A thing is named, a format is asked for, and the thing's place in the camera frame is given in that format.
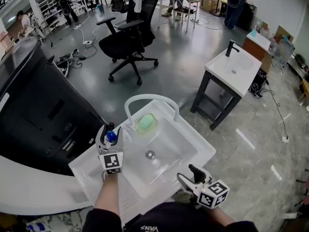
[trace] sneaker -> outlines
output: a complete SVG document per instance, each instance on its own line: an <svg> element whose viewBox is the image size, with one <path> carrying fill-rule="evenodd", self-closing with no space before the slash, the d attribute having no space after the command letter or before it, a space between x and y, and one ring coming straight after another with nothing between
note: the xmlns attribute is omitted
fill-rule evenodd
<svg viewBox="0 0 309 232"><path fill-rule="evenodd" d="M176 15L176 16L175 16L175 20L176 20L176 21L180 21L181 19L182 19L182 17L181 17L180 15Z"/></svg>
<svg viewBox="0 0 309 232"><path fill-rule="evenodd" d="M170 13L170 12L165 12L165 13L162 13L161 16L172 16L172 13Z"/></svg>

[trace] floor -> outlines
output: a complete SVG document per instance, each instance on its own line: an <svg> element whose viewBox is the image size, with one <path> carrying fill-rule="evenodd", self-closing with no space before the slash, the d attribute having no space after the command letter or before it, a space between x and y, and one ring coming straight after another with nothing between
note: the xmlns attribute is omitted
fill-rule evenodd
<svg viewBox="0 0 309 232"><path fill-rule="evenodd" d="M124 19L124 15L106 12L104 16L114 15L115 22ZM209 14L200 13L201 18ZM83 22L86 15L80 16ZM95 11L83 24L85 40L94 36L91 32L97 28L95 22L101 14ZM153 16L153 28L158 22L158 10ZM222 28L221 19L211 17L205 27ZM88 102L104 117L120 124L126 119L124 102L131 96L142 93L155 93L167 96L179 105L181 115L217 150L216 155L205 166L216 178L223 180L231 188L227 201L222 208L235 220L251 220L261 232L278 231L283 220L282 214L294 211L305 191L303 184L296 184L295 179L306 179L305 167L309 167L309 112L306 105L300 105L299 80L287 68L283 73L279 68L271 68L268 80L275 93L275 99L281 104L280 111L286 125L289 143L283 143L283 123L276 104L269 92L263 98L255 98L251 93L239 102L228 117L211 131L209 122L198 113L190 113L190 107L201 82L204 65L227 48L230 39L243 43L246 32L218 29L211 30L162 19L162 24L155 31L156 39L146 48L145 56L158 57L159 66L153 63L137 63L143 79L142 86L136 84L137 77L131 67L115 74L115 81L107 80L109 72L116 66L104 55L98 41L95 46L98 53L83 61L83 67L72 69L69 80ZM74 30L60 42L60 38L72 30L66 26L57 30L50 37L54 42L53 51L58 58L79 48L89 56L94 52L84 52L82 33ZM109 35L107 28L96 30L99 39ZM146 104L135 102L130 106L132 113Z"/></svg>

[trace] chair base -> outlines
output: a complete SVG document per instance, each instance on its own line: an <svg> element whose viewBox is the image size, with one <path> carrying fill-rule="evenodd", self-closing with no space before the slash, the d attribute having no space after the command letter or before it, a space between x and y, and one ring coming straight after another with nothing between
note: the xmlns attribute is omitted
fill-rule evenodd
<svg viewBox="0 0 309 232"><path fill-rule="evenodd" d="M125 67L127 64L131 64L134 71L135 71L135 74L137 75L138 77L138 80L137 80L137 84L138 85L141 85L142 84L142 80L141 80L141 77L140 77L140 73L135 65L135 62L136 61L154 61L154 65L155 66L158 66L159 65L159 61L157 58L145 58L141 53L138 53L140 57L135 57L133 56L132 54L129 55L122 63L120 63L115 69L113 69L113 71L110 73L110 76L108 78L108 80L110 82L112 82L114 80L114 77L112 75L114 75L117 71L119 71L120 69L122 69L123 67Z"/></svg>

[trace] faucet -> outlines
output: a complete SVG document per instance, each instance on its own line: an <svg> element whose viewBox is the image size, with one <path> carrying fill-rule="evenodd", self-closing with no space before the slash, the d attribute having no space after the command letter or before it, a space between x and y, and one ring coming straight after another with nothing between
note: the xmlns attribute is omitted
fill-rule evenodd
<svg viewBox="0 0 309 232"><path fill-rule="evenodd" d="M232 48L235 49L237 52L239 52L239 50L235 47L233 47L233 44L236 44L238 46L240 46L237 42L233 41L233 40L230 40L230 44L228 44L228 48L227 48L227 51L226 51L226 56L229 57L230 54L231 54L231 51L232 51Z"/></svg>

